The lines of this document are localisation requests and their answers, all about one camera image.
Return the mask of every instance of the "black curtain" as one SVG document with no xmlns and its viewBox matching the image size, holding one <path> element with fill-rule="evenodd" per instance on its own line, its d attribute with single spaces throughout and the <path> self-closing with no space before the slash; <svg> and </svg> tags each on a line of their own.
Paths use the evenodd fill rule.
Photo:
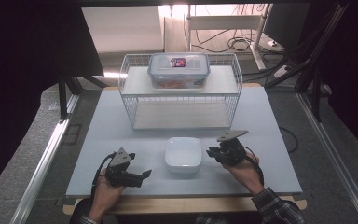
<svg viewBox="0 0 358 224">
<path fill-rule="evenodd" d="M 0 1 L 0 174 L 59 74 L 103 74 L 81 8 Z"/>
<path fill-rule="evenodd" d="M 329 104 L 358 138 L 358 1 L 351 1 L 322 55 Z"/>
</svg>

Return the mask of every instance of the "wall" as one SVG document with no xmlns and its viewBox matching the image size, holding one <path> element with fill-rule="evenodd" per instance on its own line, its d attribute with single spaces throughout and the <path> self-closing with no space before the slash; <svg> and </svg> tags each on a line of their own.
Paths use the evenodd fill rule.
<svg viewBox="0 0 358 224">
<path fill-rule="evenodd" d="M 82 8 L 98 53 L 163 50 L 158 7 Z"/>
</svg>

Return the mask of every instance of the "aluminum rail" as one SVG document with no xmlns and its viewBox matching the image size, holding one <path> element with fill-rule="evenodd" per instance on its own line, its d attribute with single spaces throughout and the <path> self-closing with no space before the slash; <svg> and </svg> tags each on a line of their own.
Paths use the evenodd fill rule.
<svg viewBox="0 0 358 224">
<path fill-rule="evenodd" d="M 69 99 L 67 104 L 68 117 L 67 119 L 60 120 L 60 122 L 54 129 L 54 132 L 50 140 L 48 141 L 48 145 L 45 149 L 45 152 L 43 153 L 42 158 L 40 159 L 39 164 L 34 171 L 34 175 L 32 176 L 27 189 L 22 195 L 20 203 L 17 206 L 16 212 L 14 213 L 14 216 L 11 219 L 10 223 L 20 224 L 26 222 L 32 210 L 32 207 L 34 206 L 34 201 L 36 200 L 37 194 L 39 193 L 43 181 L 45 180 L 46 174 L 48 173 L 48 168 L 54 159 L 54 155 L 62 140 L 66 127 L 68 126 L 69 120 L 71 118 L 72 112 L 74 111 L 78 98 L 79 96 L 72 95 Z"/>
<path fill-rule="evenodd" d="M 305 110 L 306 115 L 310 119 L 310 123 L 316 134 L 318 135 L 319 140 L 321 141 L 328 158 L 336 169 L 339 179 L 341 180 L 345 190 L 348 192 L 358 212 L 358 185 L 352 178 L 344 161 L 339 156 L 337 149 L 331 141 L 330 137 L 328 136 L 327 131 L 324 129 L 324 126 L 321 122 L 318 122 L 318 120 L 312 115 L 312 112 L 310 110 L 310 102 L 308 101 L 306 93 L 299 93 L 297 97 L 303 109 Z"/>
</svg>

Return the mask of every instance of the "white bowl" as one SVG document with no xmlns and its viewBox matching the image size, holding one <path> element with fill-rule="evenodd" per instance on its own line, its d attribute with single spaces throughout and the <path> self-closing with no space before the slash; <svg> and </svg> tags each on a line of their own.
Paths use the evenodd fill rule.
<svg viewBox="0 0 358 224">
<path fill-rule="evenodd" d="M 201 142 L 198 138 L 174 137 L 165 148 L 165 162 L 174 173 L 196 173 L 201 166 Z"/>
</svg>

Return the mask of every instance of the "sleeve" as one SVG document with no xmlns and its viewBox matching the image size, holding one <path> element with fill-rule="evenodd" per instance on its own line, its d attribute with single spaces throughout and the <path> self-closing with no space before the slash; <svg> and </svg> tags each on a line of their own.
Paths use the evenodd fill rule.
<svg viewBox="0 0 358 224">
<path fill-rule="evenodd" d="M 305 223 L 297 205 L 293 202 L 282 200 L 270 188 L 267 188 L 255 195 L 252 200 L 266 224 Z"/>
<path fill-rule="evenodd" d="M 91 218 L 88 218 L 86 216 L 82 216 L 80 218 L 80 224 L 99 224 L 98 222 L 92 220 Z"/>
</svg>

